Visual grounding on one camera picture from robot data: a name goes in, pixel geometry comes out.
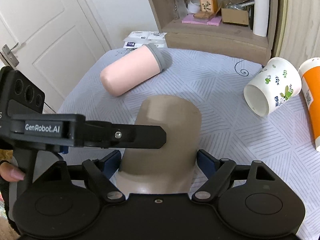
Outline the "person hand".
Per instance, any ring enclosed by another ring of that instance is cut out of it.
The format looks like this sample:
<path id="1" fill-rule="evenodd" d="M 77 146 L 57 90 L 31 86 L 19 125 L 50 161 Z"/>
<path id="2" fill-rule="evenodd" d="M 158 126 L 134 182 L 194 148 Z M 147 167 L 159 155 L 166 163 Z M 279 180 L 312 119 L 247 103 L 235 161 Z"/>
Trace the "person hand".
<path id="1" fill-rule="evenodd" d="M 6 161 L 0 165 L 0 174 L 8 182 L 23 181 L 25 177 L 25 174 L 21 170 Z"/>

